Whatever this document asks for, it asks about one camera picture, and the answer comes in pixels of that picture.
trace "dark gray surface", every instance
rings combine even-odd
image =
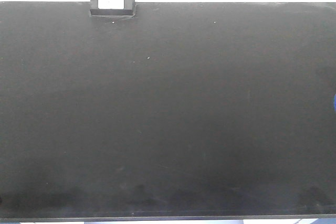
[[[336,12],[0,4],[1,218],[336,214]]]

